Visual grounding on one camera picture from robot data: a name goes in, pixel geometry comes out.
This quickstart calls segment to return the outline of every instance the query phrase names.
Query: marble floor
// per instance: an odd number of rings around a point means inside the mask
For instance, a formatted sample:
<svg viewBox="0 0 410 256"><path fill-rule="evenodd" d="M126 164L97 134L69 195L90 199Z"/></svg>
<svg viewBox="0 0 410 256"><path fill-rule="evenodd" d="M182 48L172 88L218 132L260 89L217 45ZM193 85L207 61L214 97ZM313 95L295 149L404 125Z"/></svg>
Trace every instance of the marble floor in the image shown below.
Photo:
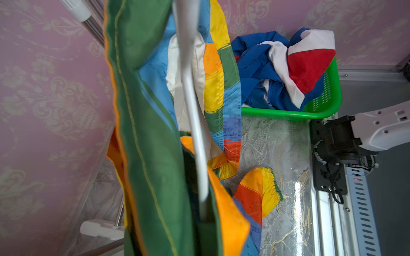
<svg viewBox="0 0 410 256"><path fill-rule="evenodd" d="M235 191L252 168L273 169L284 200L263 219L261 256L313 255L309 175L308 125L264 118L242 118L242 147L238 173L225 181ZM64 256L74 256L111 242L80 234L85 220L114 221L122 191L115 170L105 160L77 221Z"/></svg>

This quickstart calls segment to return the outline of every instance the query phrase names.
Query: basket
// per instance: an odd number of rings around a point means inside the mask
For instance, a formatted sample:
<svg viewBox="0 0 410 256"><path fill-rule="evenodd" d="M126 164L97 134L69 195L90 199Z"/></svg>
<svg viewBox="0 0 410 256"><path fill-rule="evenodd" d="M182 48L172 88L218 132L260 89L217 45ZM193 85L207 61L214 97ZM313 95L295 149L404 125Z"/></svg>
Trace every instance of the basket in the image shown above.
<svg viewBox="0 0 410 256"><path fill-rule="evenodd" d="M243 107L242 115L303 122L308 119L327 118L336 113L341 104L342 91L340 90L339 72L336 59L333 59L325 72L322 95L309 102L302 112Z"/></svg>

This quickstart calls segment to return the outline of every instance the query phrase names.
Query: pile of clothes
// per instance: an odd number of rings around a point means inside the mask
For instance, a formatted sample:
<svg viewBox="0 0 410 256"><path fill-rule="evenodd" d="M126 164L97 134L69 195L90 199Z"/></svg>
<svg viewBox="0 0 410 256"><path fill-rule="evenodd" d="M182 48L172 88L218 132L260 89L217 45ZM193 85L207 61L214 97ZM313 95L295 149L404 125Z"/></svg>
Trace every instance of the pile of clothes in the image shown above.
<svg viewBox="0 0 410 256"><path fill-rule="evenodd" d="M332 31L301 28L287 40L278 32L239 36L232 42L242 104L302 111L323 92L324 72L336 55Z"/></svg>

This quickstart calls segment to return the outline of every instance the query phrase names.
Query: red fabric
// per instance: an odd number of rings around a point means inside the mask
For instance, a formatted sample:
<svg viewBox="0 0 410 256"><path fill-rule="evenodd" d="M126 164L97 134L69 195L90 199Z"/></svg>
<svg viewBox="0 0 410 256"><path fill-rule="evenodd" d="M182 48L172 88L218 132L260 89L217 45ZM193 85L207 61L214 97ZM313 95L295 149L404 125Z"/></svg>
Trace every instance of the red fabric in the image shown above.
<svg viewBox="0 0 410 256"><path fill-rule="evenodd" d="M241 156L241 142L228 142L224 141L223 147L225 148L225 156L229 161L239 162Z"/></svg>
<svg viewBox="0 0 410 256"><path fill-rule="evenodd" d="M329 67L336 55L335 50L317 49L296 52L287 56L289 77L303 94L313 90L316 82Z"/></svg>
<svg viewBox="0 0 410 256"><path fill-rule="evenodd" d="M259 193L239 184L233 197L241 202L245 212L262 227L262 198Z"/></svg>

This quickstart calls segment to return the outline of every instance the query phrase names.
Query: pink wallpaper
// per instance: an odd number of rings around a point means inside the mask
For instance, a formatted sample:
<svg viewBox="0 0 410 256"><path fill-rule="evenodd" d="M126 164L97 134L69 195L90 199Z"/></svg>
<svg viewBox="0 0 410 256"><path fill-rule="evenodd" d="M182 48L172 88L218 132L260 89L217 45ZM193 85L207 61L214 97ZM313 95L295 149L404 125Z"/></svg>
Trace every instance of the pink wallpaper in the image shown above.
<svg viewBox="0 0 410 256"><path fill-rule="evenodd" d="M103 48L60 1L0 2L0 247L57 255L114 126Z"/></svg>
<svg viewBox="0 0 410 256"><path fill-rule="evenodd" d="M410 1L219 0L231 39L301 27L329 29L342 65L396 65L410 53Z"/></svg>
<svg viewBox="0 0 410 256"><path fill-rule="evenodd" d="M339 64L410 53L410 1L220 0L231 39L331 29ZM0 247L57 255L114 125L108 67L59 1L0 2Z"/></svg>

